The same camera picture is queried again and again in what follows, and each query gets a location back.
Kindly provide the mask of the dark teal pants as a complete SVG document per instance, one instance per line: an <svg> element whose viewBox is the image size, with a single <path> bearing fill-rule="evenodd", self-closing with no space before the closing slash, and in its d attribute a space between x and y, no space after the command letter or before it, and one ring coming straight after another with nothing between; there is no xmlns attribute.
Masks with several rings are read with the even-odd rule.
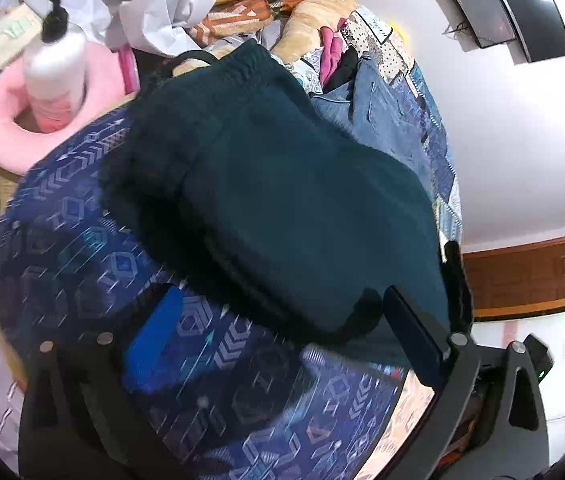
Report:
<svg viewBox="0 0 565 480"><path fill-rule="evenodd" d="M98 178L151 259L273 332L406 367L388 289L449 320L415 172L322 118L255 42L142 92Z"/></svg>

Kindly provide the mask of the wooden wardrobe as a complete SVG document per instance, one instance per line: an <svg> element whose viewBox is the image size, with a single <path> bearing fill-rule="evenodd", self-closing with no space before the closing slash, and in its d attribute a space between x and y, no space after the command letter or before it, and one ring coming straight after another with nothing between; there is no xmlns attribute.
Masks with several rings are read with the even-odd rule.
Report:
<svg viewBox="0 0 565 480"><path fill-rule="evenodd" d="M565 311L565 236L466 252L464 264L480 321Z"/></svg>

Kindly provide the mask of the folded blue jeans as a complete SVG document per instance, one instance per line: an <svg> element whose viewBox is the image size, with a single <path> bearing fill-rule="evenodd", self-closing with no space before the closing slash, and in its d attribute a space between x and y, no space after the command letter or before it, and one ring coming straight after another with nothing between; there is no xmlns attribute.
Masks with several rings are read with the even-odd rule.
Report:
<svg viewBox="0 0 565 480"><path fill-rule="evenodd" d="M319 116L353 140L386 153L413 170L429 196L433 178L423 134L407 114L405 101L379 74L377 63L365 55L348 82L311 96Z"/></svg>

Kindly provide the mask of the yellow foam bed guard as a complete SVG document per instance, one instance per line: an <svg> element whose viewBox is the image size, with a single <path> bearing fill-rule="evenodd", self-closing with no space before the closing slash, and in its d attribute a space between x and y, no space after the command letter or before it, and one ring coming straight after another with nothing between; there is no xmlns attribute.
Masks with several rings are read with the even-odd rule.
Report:
<svg viewBox="0 0 565 480"><path fill-rule="evenodd" d="M403 26L401 26L397 23L392 23L391 26L397 32L397 35L399 35L401 37L404 44L410 44L411 43L411 38L409 38L409 32Z"/></svg>

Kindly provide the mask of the white pump lotion bottle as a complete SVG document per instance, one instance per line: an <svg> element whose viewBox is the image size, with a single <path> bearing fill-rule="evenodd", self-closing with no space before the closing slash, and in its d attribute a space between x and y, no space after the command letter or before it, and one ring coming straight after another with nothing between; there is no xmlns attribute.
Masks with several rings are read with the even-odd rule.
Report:
<svg viewBox="0 0 565 480"><path fill-rule="evenodd" d="M28 102L38 128L66 128L80 111L85 96L86 36L72 24L62 0L48 0L51 10L40 34L23 55Z"/></svg>

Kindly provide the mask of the magenta garment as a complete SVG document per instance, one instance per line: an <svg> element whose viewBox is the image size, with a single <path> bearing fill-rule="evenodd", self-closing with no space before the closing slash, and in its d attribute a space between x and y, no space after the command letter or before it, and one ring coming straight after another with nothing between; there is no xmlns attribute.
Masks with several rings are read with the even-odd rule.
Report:
<svg viewBox="0 0 565 480"><path fill-rule="evenodd" d="M329 79L340 64L345 42L339 30L333 30L328 26L319 29L319 36L323 47L321 64L319 64L319 82L323 88L326 88Z"/></svg>

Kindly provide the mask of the blue patchwork bedspread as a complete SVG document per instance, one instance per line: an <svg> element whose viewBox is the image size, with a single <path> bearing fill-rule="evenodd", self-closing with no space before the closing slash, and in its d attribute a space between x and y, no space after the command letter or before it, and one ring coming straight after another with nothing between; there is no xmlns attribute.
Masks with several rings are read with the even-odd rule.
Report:
<svg viewBox="0 0 565 480"><path fill-rule="evenodd" d="M336 89L352 79L360 58L367 55L378 66L379 74L405 101L407 114L421 130L433 178L433 212L442 240L461 241L461 193L447 132L423 73L391 23L379 18L366 6L358 6L338 28L343 41L340 64L326 88L319 82L319 64L323 47L304 54L299 61L284 65L310 96Z"/></svg>

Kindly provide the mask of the orange floral blanket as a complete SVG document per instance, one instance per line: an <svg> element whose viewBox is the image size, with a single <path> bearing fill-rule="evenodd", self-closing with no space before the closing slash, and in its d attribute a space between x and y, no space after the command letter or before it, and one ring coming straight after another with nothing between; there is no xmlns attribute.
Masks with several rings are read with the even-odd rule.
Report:
<svg viewBox="0 0 565 480"><path fill-rule="evenodd" d="M358 6L356 0L303 0L292 10L270 53L284 63L299 61L322 45L322 27L336 30L342 18L348 18Z"/></svg>

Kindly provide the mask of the grey crumpled cloth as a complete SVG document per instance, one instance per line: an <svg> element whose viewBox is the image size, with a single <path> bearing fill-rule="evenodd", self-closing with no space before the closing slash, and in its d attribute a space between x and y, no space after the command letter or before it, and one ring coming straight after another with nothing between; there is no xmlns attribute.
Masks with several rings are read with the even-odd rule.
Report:
<svg viewBox="0 0 565 480"><path fill-rule="evenodd" d="M199 50L188 30L199 25L216 0L128 0L120 4L104 42L110 50L133 49L175 58Z"/></svg>

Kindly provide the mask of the small black wall monitor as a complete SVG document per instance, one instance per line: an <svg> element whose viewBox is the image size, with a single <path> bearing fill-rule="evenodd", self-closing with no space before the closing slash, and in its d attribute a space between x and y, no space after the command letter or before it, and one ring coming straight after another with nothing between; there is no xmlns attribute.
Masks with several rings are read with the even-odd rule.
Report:
<svg viewBox="0 0 565 480"><path fill-rule="evenodd" d="M464 29L485 49L517 39L502 0L454 0L464 17Z"/></svg>

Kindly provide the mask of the wall mounted black television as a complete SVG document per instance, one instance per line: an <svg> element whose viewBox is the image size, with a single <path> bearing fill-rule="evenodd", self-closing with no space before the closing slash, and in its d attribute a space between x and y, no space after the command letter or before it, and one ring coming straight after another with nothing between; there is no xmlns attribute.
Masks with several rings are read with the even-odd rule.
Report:
<svg viewBox="0 0 565 480"><path fill-rule="evenodd" d="M555 0L502 0L528 62L565 56L565 23Z"/></svg>

